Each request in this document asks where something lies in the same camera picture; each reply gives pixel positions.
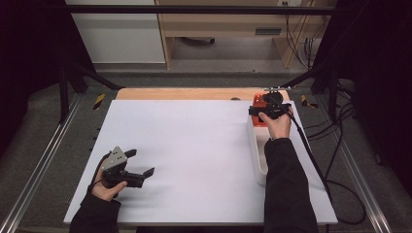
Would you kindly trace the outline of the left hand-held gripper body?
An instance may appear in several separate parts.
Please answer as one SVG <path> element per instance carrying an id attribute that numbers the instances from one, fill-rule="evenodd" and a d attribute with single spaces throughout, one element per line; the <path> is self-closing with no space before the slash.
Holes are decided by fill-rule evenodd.
<path id="1" fill-rule="evenodd" d="M 125 151 L 120 147 L 115 147 L 102 165 L 103 184 L 107 188 L 114 187 L 118 183 L 127 182 L 127 187 L 141 188 L 144 183 L 144 176 L 141 174 L 129 173 L 125 170 L 128 158 Z"/>

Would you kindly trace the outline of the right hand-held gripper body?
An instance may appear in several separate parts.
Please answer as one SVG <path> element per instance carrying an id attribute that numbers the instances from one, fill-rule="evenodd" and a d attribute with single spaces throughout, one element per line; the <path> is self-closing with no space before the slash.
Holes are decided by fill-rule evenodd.
<path id="1" fill-rule="evenodd" d="M 263 94 L 263 100 L 266 105 L 263 107 L 263 113 L 272 119 L 276 119 L 290 111 L 290 104 L 284 104 L 283 95 L 280 92 L 269 92 Z"/>

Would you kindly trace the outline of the orange phone case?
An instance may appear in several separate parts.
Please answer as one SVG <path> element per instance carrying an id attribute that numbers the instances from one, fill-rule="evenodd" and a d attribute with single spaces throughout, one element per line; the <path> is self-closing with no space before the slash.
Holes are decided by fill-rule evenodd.
<path id="1" fill-rule="evenodd" d="M 266 102 L 263 100 L 263 94 L 258 93 L 254 97 L 253 107 L 263 108 Z M 265 127 L 266 124 L 259 118 L 259 116 L 252 116 L 252 122 L 254 127 Z"/>

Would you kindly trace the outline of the white plastic bin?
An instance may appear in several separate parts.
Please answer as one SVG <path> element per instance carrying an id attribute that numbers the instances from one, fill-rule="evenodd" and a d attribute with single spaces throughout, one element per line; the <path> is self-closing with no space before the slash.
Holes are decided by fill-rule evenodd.
<path id="1" fill-rule="evenodd" d="M 249 116 L 247 121 L 248 136 L 253 161 L 254 175 L 258 184 L 266 185 L 268 167 L 264 153 L 264 145 L 269 139 L 266 127 L 255 127 Z"/>

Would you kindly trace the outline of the person's right hand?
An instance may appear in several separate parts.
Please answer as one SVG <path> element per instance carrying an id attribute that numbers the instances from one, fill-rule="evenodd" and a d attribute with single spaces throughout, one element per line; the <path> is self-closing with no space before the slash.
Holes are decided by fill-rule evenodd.
<path id="1" fill-rule="evenodd" d="M 260 112 L 258 116 L 267 125 L 269 135 L 272 140 L 289 138 L 291 132 L 291 118 L 287 114 L 283 114 L 276 119 L 270 118 L 263 112 Z"/>

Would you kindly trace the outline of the person's left hand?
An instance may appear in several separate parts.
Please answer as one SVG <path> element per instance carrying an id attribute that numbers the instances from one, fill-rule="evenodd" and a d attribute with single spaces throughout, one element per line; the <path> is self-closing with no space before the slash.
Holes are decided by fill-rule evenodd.
<path id="1" fill-rule="evenodd" d="M 104 201 L 110 202 L 118 193 L 125 189 L 126 186 L 127 182 L 121 182 L 114 187 L 107 188 L 103 184 L 103 172 L 101 171 L 101 167 L 98 167 L 96 177 L 92 182 L 91 193 Z"/>

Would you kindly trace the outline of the black yellow tape marker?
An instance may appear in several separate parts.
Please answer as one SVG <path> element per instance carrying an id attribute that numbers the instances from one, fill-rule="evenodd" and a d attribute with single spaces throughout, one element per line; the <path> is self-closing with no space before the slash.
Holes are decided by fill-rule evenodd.
<path id="1" fill-rule="evenodd" d="M 302 105 L 302 107 L 309 107 L 309 108 L 312 108 L 312 109 L 319 108 L 318 104 L 309 103 L 307 98 L 306 98 L 306 95 L 301 95 L 301 105 Z"/>
<path id="2" fill-rule="evenodd" d="M 99 109 L 99 107 L 101 106 L 104 98 L 105 98 L 105 94 L 104 94 L 104 93 L 99 94 L 99 95 L 97 96 L 97 98 L 96 98 L 96 101 L 95 101 L 92 109 L 93 109 L 93 110 Z"/>

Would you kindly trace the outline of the black metal stand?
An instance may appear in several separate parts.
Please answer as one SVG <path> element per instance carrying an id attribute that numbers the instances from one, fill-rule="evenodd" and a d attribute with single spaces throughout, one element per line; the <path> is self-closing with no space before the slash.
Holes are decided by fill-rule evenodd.
<path id="1" fill-rule="evenodd" d="M 65 121 L 69 116 L 68 84 L 72 85 L 76 93 L 86 93 L 88 85 L 86 84 L 84 77 L 89 77 L 112 90 L 121 90 L 120 85 L 106 80 L 95 71 L 91 71 L 76 62 L 62 65 L 58 71 L 60 123 Z"/>
<path id="2" fill-rule="evenodd" d="M 337 121 L 336 116 L 336 100 L 337 100 L 337 72 L 332 65 L 326 65 L 322 63 L 311 70 L 301 74 L 297 78 L 282 84 L 282 87 L 293 87 L 302 83 L 309 78 L 313 78 L 314 82 L 311 86 L 313 94 L 323 94 L 325 91 L 328 93 L 327 99 L 327 115 L 333 121 Z"/>

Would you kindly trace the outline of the wooden table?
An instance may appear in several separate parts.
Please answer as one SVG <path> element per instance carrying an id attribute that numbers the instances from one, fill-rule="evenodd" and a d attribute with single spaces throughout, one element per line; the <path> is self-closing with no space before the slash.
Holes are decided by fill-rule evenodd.
<path id="1" fill-rule="evenodd" d="M 240 100 L 253 101 L 258 93 L 265 93 L 259 87 L 139 87 L 123 88 L 117 100 Z"/>

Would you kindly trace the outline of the grey chair base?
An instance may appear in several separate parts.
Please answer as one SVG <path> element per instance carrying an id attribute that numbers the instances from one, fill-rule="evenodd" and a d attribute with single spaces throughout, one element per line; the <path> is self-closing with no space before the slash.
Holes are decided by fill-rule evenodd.
<path id="1" fill-rule="evenodd" d="M 213 45 L 216 41 L 215 38 L 190 38 L 190 37 L 182 37 L 181 40 L 188 45 L 193 46 L 209 46 Z"/>

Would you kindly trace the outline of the light wooden desk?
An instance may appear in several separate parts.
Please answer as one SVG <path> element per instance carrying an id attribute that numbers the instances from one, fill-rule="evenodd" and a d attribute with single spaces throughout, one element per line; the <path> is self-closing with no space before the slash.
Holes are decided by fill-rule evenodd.
<path id="1" fill-rule="evenodd" d="M 279 0 L 154 0 L 158 6 L 257 6 L 278 7 Z M 334 7 L 337 0 L 302 0 L 304 7 Z M 274 16 L 274 15 L 201 15 L 160 14 L 158 16 L 166 59 L 171 59 L 169 43 L 174 38 L 208 37 L 266 37 L 275 43 L 283 66 L 288 69 L 298 57 L 300 45 L 306 38 L 324 36 L 327 16 Z M 258 36 L 256 28 L 281 28 L 278 36 Z"/>

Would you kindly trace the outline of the black curtain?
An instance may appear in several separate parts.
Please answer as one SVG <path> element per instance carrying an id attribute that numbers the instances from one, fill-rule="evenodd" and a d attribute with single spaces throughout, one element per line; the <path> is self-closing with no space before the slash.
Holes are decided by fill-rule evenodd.
<path id="1" fill-rule="evenodd" d="M 43 10 L 66 0 L 0 0 L 0 156 L 13 140 L 28 108 L 28 98 L 58 82 L 51 37 L 81 66 L 93 70 L 71 14 Z"/>
<path id="2" fill-rule="evenodd" d="M 412 0 L 337 0 L 336 7 L 355 10 L 330 18 L 315 62 L 329 61 L 333 44 L 351 29 L 334 68 L 354 83 L 369 137 L 412 194 Z"/>

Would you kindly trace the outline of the white cabinet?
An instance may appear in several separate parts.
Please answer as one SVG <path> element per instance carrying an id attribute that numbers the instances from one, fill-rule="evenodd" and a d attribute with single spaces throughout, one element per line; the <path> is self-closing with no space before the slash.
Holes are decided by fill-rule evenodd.
<path id="1" fill-rule="evenodd" d="M 72 14 L 95 64 L 164 63 L 156 14 Z"/>

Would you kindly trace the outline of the aluminium rail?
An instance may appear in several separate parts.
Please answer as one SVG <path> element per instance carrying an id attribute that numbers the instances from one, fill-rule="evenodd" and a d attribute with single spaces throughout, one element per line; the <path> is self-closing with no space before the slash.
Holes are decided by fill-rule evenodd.
<path id="1" fill-rule="evenodd" d="M 82 94 L 75 94 L 73 100 L 69 106 L 69 112 L 67 117 L 60 122 L 47 147 L 45 148 L 40 160 L 38 161 L 34 171 L 32 172 L 30 178 L 26 182 L 24 189 L 20 193 L 15 204 L 7 214 L 6 218 L 0 224 L 0 233 L 15 233 L 17 227 L 24 216 L 30 202 L 33 199 L 43 177 L 48 171 L 50 164 L 63 141 L 65 134 L 71 125 L 71 122 L 79 109 L 84 96 Z"/>
<path id="2" fill-rule="evenodd" d="M 322 113 L 326 119 L 333 122 L 327 115 L 327 100 L 323 96 L 316 97 Z M 349 116 L 354 110 L 351 104 L 347 102 L 336 109 L 337 121 L 336 129 L 331 132 L 332 138 L 336 144 L 334 155 L 340 155 L 347 173 L 351 179 L 355 193 L 358 195 L 360 202 L 367 218 L 369 219 L 374 233 L 393 233 L 382 209 L 380 208 L 375 195 L 372 192 L 370 185 L 367 183 L 360 166 L 353 157 L 348 144 L 344 139 L 343 120 Z"/>

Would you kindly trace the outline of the black frame bar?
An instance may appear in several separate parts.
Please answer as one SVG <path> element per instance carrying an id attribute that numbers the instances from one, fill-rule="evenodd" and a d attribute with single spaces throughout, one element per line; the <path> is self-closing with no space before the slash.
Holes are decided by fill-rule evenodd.
<path id="1" fill-rule="evenodd" d="M 42 10 L 71 14 L 203 14 L 331 16 L 335 8 L 251 6 L 46 5 Z"/>

